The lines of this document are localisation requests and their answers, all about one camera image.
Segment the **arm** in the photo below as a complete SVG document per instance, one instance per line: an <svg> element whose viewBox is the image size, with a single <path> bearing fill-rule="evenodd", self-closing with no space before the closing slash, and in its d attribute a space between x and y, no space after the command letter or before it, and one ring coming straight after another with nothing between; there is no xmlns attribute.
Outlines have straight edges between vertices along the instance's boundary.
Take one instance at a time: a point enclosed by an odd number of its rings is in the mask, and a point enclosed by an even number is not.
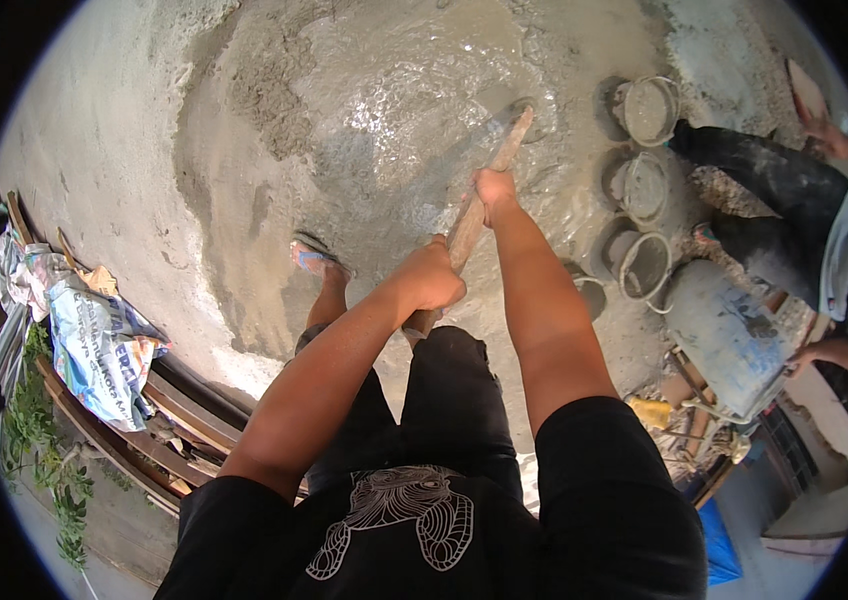
<svg viewBox="0 0 848 600"><path fill-rule="evenodd" d="M788 360L788 377L796 378L815 360L834 363L848 370L848 337L808 343Z"/></svg>
<svg viewBox="0 0 848 600"><path fill-rule="evenodd" d="M811 121L807 125L807 134L820 140L821 149L827 157L848 161L848 136L830 121Z"/></svg>
<svg viewBox="0 0 848 600"><path fill-rule="evenodd" d="M511 173L474 174L494 231L503 278L504 313L524 380L530 431L563 405L618 398L587 305L531 216L517 203Z"/></svg>
<svg viewBox="0 0 848 600"><path fill-rule="evenodd" d="M388 338L418 308L449 306L465 293L444 236L435 235L287 364L261 396L220 475L257 481L293 502Z"/></svg>

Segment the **blue tarp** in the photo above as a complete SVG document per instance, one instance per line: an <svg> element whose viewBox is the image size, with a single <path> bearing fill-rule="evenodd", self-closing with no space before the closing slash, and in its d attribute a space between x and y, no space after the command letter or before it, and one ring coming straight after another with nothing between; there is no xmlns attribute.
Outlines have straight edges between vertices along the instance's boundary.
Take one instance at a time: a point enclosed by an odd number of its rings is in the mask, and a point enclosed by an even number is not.
<svg viewBox="0 0 848 600"><path fill-rule="evenodd" d="M718 503L711 498L697 511L704 526L704 543L707 548L707 585L716 586L740 579L741 560L737 558L728 529L721 518Z"/></svg>

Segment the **foot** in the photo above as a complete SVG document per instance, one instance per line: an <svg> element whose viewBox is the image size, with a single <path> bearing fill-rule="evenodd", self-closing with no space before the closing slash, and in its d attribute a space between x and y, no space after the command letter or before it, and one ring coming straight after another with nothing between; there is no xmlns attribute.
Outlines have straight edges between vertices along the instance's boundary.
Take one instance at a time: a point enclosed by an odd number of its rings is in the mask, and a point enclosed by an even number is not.
<svg viewBox="0 0 848 600"><path fill-rule="evenodd" d="M694 241L701 246L713 246L718 244L718 238L711 230L710 222L699 222L691 229L691 235L694 236Z"/></svg>
<svg viewBox="0 0 848 600"><path fill-rule="evenodd" d="M308 273L320 277L322 280L328 278L341 278L344 283L351 281L351 271L347 270L334 254L325 251L323 247L315 247L317 244L307 244L301 240L290 243L290 259L294 264Z"/></svg>

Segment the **person's leg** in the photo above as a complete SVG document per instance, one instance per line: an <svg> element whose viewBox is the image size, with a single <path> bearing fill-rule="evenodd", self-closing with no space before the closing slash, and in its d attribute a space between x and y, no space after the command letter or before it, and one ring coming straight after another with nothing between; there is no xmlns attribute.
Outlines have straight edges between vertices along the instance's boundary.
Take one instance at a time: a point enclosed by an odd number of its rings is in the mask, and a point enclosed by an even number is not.
<svg viewBox="0 0 848 600"><path fill-rule="evenodd" d="M716 211L711 232L748 275L761 278L818 309L821 260L777 217L745 219Z"/></svg>
<svg viewBox="0 0 848 600"><path fill-rule="evenodd" d="M500 383L487 346L465 330L437 327L414 346L401 436L408 462L484 475L523 497Z"/></svg>
<svg viewBox="0 0 848 600"><path fill-rule="evenodd" d="M848 193L848 178L834 167L756 135L717 126L694 128L682 119L668 146L694 164L730 175L809 243L826 242Z"/></svg>
<svg viewBox="0 0 848 600"><path fill-rule="evenodd" d="M350 272L319 249L295 243L294 262L320 275L321 288L307 318L307 329L297 341L295 354L347 311L345 290ZM386 466L398 450L397 423L381 389L381 381L371 368L358 390L351 410L331 444L305 475L309 494L346 481L355 471Z"/></svg>

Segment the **person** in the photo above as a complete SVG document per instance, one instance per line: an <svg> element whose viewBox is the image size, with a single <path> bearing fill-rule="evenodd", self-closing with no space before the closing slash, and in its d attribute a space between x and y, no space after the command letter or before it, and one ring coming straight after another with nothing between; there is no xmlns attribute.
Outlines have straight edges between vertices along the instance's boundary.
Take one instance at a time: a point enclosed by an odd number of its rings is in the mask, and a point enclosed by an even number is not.
<svg viewBox="0 0 848 600"><path fill-rule="evenodd" d="M829 159L848 161L848 136L824 121L809 122ZM836 335L805 345L790 361L798 377L813 361L848 371L848 178L810 154L716 126L677 123L670 149L696 165L718 167L778 217L714 213L694 227L702 244L719 245L743 269L801 298L838 323Z"/></svg>
<svg viewBox="0 0 848 600"><path fill-rule="evenodd" d="M400 425L371 367L416 309L466 294L444 237L350 310L348 270L295 242L323 282L298 354L220 474L182 500L156 598L705 597L701 522L619 399L585 301L511 174L482 170L474 184L497 239L540 520L521 502L483 342L453 326L417 342Z"/></svg>

